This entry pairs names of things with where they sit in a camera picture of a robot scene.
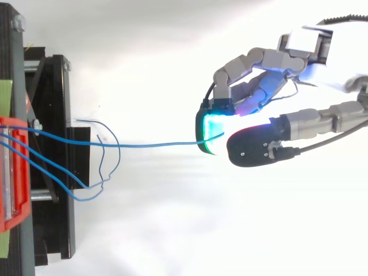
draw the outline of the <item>screw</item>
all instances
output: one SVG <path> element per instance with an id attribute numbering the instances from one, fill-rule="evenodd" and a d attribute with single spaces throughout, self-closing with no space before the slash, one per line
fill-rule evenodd
<path id="1" fill-rule="evenodd" d="M 65 62 L 64 63 L 64 70 L 67 72 L 71 71 L 71 62 Z"/>
<path id="2" fill-rule="evenodd" d="M 40 121 L 35 119 L 33 122 L 32 122 L 32 127 L 37 130 L 37 131 L 42 131 L 43 129 L 43 126 L 40 124 Z"/>
<path id="3" fill-rule="evenodd" d="M 26 21 L 25 17 L 18 14 L 11 21 L 11 27 L 19 33 L 25 32 L 26 29 Z"/>

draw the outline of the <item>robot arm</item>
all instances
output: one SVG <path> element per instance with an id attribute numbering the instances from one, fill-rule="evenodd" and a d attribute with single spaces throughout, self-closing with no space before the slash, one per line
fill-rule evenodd
<path id="1" fill-rule="evenodd" d="M 254 48 L 214 74 L 213 99 L 204 99 L 197 114 L 197 139 L 204 138 L 198 124 L 206 115 L 247 116 L 262 110 L 288 79 L 314 86 L 328 86 L 344 93 L 361 90 L 356 102 L 345 102 L 326 110 L 306 109 L 271 118 L 270 124 L 245 128 L 227 141 L 232 163 L 242 167 L 272 164 L 303 152 L 283 148 L 281 141 L 309 139 L 327 132 L 349 132 L 368 121 L 368 56 L 362 33 L 366 17 L 348 16 L 324 20 L 281 36 L 277 50 Z M 356 51 L 347 41 L 357 45 Z M 249 83 L 231 86 L 252 72 L 265 70 Z M 206 145 L 200 149 L 208 152 Z"/>

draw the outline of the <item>cable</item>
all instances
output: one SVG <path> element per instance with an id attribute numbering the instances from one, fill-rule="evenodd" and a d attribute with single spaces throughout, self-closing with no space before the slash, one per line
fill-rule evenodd
<path id="1" fill-rule="evenodd" d="M 206 96 L 205 96 L 204 100 L 209 99 L 209 96 L 211 95 L 211 92 L 212 92 L 212 90 L 214 89 L 214 86 L 215 86 L 215 83 L 213 82 L 213 83 L 211 84 L 211 86 L 208 88 L 208 91 L 207 91 L 207 93 L 206 93 Z"/>
<path id="2" fill-rule="evenodd" d="M 339 135 L 336 135 L 335 137 L 332 137 L 330 139 L 327 139 L 327 140 L 324 140 L 322 142 L 316 143 L 314 145 L 309 145 L 308 147 L 305 147 L 305 148 L 301 148 L 300 152 L 303 153 L 303 152 L 311 151 L 311 150 L 314 150 L 316 148 L 320 148 L 324 145 L 330 144 L 332 142 L 338 141 L 338 140 L 340 140 L 340 139 L 342 139 L 342 138 L 344 138 L 344 137 L 346 137 L 346 136 L 348 136 L 348 135 L 350 135 L 350 134 L 352 134 L 352 133 L 354 133 L 354 132 L 356 132 L 356 131 L 358 131 L 358 130 L 366 127 L 366 126 L 368 126 L 368 120 L 366 120 L 366 121 L 362 122 L 361 124 L 349 129 L 348 131 L 345 131 L 345 132 L 343 132 Z"/>
<path id="3" fill-rule="evenodd" d="M 172 146 L 172 145 L 199 145 L 199 144 L 204 144 L 206 142 L 210 142 L 212 140 L 215 140 L 219 137 L 221 137 L 222 135 L 224 135 L 225 133 L 221 133 L 219 135 L 216 135 L 208 140 L 202 140 L 202 141 L 197 141 L 197 142 L 173 142 L 173 143 L 161 143 L 161 144 L 147 144 L 147 145 L 125 145 L 125 144 L 119 144 L 119 145 L 115 145 L 115 144 L 100 144 L 100 143 L 93 143 L 93 142 L 87 142 L 87 141 L 74 141 L 74 140 L 69 140 L 69 139 L 65 139 L 53 134 L 50 134 L 48 132 L 44 132 L 44 131 L 39 131 L 37 129 L 33 129 L 33 128 L 24 128 L 21 126 L 13 126 L 13 125 L 0 125 L 0 128 L 10 128 L 10 129 L 20 129 L 23 131 L 30 131 L 30 132 L 34 132 L 34 133 L 39 133 L 41 135 L 44 135 L 46 137 L 55 139 L 57 141 L 63 142 L 63 143 L 67 143 L 67 144 L 72 144 L 72 145 L 93 145 L 93 146 L 97 146 L 97 147 L 106 147 L 106 148 L 156 148 L 156 147 L 168 147 L 168 146 Z"/>
<path id="4" fill-rule="evenodd" d="M 99 138 L 98 135 L 97 135 L 97 139 L 102 144 L 102 141 L 101 141 L 101 139 Z M 101 177 L 101 182 L 102 182 L 101 183 L 101 187 L 104 186 L 104 182 L 109 181 L 109 179 L 108 180 L 104 180 L 104 177 L 102 176 L 102 172 L 101 172 L 101 168 L 102 168 L 102 164 L 104 162 L 104 158 L 105 158 L 105 147 L 102 147 L 102 158 L 101 158 L 101 162 L 99 163 L 99 167 L 98 167 L 99 177 Z"/>
<path id="5" fill-rule="evenodd" d="M 100 125 L 102 125 L 102 126 L 104 126 L 111 134 L 112 134 L 112 136 L 114 136 L 114 138 L 115 138 L 115 140 L 116 140 L 116 143 L 119 145 L 119 140 L 118 140 L 118 138 L 116 137 L 116 135 L 115 135 L 115 133 L 107 126 L 107 125 L 105 125 L 104 123 L 102 123 L 102 122 L 99 122 L 99 121 L 92 121 L 92 120 L 77 120 L 77 122 L 90 122 L 90 123 L 95 123 L 95 124 L 100 124 Z M 107 182 L 107 181 L 109 181 L 109 180 L 111 180 L 111 175 L 116 171 L 116 169 L 118 168 L 118 166 L 120 165 L 120 161 L 121 161 L 121 150 L 120 150 L 120 148 L 118 148 L 118 150 L 119 150 L 119 158 L 118 158 L 118 161 L 117 161 L 117 164 L 116 164 L 116 166 L 115 166 L 115 168 L 110 172 L 110 174 L 109 174 L 109 178 L 105 181 L 105 182 Z"/>
<path id="6" fill-rule="evenodd" d="M 106 182 L 106 181 L 104 181 L 104 180 L 103 180 L 103 181 L 101 181 L 101 182 L 99 182 L 99 183 L 95 184 L 94 186 L 88 187 L 88 186 L 86 186 L 85 184 L 83 184 L 83 182 L 82 182 L 78 177 L 76 177 L 74 174 L 72 174 L 72 173 L 71 173 L 70 171 L 68 171 L 66 168 L 64 168 L 64 167 L 62 167 L 62 166 L 60 166 L 60 165 L 56 164 L 55 162 L 51 161 L 50 159 L 46 158 L 45 156 L 40 155 L 37 151 L 35 151 L 34 149 L 30 148 L 28 145 L 26 145 L 26 144 L 22 143 L 21 141 L 19 141 L 19 140 L 15 139 L 14 137 L 11 137 L 11 136 L 6 135 L 6 134 L 3 134 L 3 133 L 0 133 L 0 137 L 5 137 L 5 138 L 7 138 L 7 139 L 9 139 L 9 140 L 11 140 L 11 141 L 13 141 L 13 142 L 15 142 L 15 143 L 17 143 L 17 144 L 21 145 L 21 146 L 22 146 L 22 147 L 24 147 L 26 150 L 28 150 L 30 153 L 34 154 L 36 157 L 38 157 L 38 158 L 42 159 L 42 160 L 43 160 L 43 161 L 45 161 L 46 163 L 48 163 L 48 164 L 50 164 L 50 165 L 54 166 L 55 168 L 58 168 L 60 171 L 62 171 L 62 172 L 64 172 L 64 173 L 66 173 L 67 175 L 69 175 L 72 179 L 74 179 L 78 184 L 80 184 L 83 188 L 85 188 L 85 189 L 87 189 L 87 190 L 92 189 L 93 187 L 96 187 L 96 186 L 101 185 L 101 184 L 103 184 L 104 182 Z"/>
<path id="7" fill-rule="evenodd" d="M 90 200 L 93 200 L 96 197 L 98 197 L 103 192 L 103 190 L 104 190 L 103 187 L 102 187 L 101 191 L 99 191 L 96 195 L 94 195 L 93 197 L 90 197 L 90 198 L 78 198 L 75 195 L 73 195 L 73 193 L 67 188 L 67 186 L 65 186 L 65 184 L 62 181 L 60 181 L 59 178 L 57 178 L 53 174 L 49 173 L 47 170 L 45 170 L 42 167 L 40 167 L 39 165 L 37 165 L 35 162 L 33 162 L 32 160 L 30 160 L 27 156 L 25 156 L 24 154 L 22 154 L 20 151 L 17 151 L 12 146 L 7 145 L 7 144 L 5 144 L 4 142 L 1 142 L 1 141 L 0 141 L 0 145 L 8 148 L 9 150 L 11 150 L 12 152 L 14 152 L 15 154 L 19 155 L 24 160 L 26 160 L 33 167 L 35 167 L 36 169 L 40 170 L 45 175 L 47 175 L 50 178 L 52 178 L 57 184 L 59 184 L 69 194 L 69 196 L 71 196 L 73 199 L 75 199 L 77 201 L 90 201 Z"/>
<path id="8" fill-rule="evenodd" d="M 279 97 L 279 98 L 274 98 L 274 99 L 269 99 L 265 104 L 263 105 L 260 105 L 261 108 L 265 107 L 266 105 L 268 105 L 269 103 L 271 102 L 274 102 L 274 101 L 279 101 L 280 99 L 287 99 L 287 98 L 291 98 L 293 96 L 295 96 L 296 94 L 299 93 L 299 88 L 297 86 L 297 84 L 293 81 L 294 85 L 295 85 L 295 88 L 296 88 L 296 92 L 292 95 L 288 95 L 288 96 L 284 96 L 284 97 Z"/>

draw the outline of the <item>white wall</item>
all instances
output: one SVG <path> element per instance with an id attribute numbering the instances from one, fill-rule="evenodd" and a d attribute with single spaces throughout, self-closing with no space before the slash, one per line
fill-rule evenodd
<path id="1" fill-rule="evenodd" d="M 296 26 L 367 13 L 364 1 L 355 0 L 343 6 L 322 0 L 10 2 L 27 18 L 25 44 L 72 61 L 73 118 L 103 121 L 126 143 L 194 140 L 199 104 L 225 62 L 252 47 L 275 48 Z M 264 112 L 327 108 L 354 97 L 300 87 L 297 97 Z M 94 135 L 101 132 L 94 128 Z M 37 276 L 367 275 L 365 135 L 260 168 L 234 167 L 196 146 L 124 149 L 104 193 L 75 204 L 75 256 L 53 256 Z M 100 156 L 101 149 L 91 150 L 91 182 L 99 180 Z M 116 150 L 108 150 L 105 174 L 116 160 Z"/>

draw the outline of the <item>red plastic holder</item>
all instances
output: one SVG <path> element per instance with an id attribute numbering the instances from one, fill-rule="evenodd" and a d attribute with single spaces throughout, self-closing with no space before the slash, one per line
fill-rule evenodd
<path id="1" fill-rule="evenodd" d="M 0 117 L 0 125 L 28 127 L 27 123 L 22 120 L 6 117 Z M 27 131 L 0 128 L 0 133 L 8 134 L 28 145 Z M 29 157 L 28 150 L 19 144 L 6 138 L 4 139 L 1 136 L 0 141 L 8 142 L 8 145 Z M 0 145 L 0 233 L 12 229 L 30 215 L 31 198 L 29 181 L 28 162 L 18 154 Z"/>

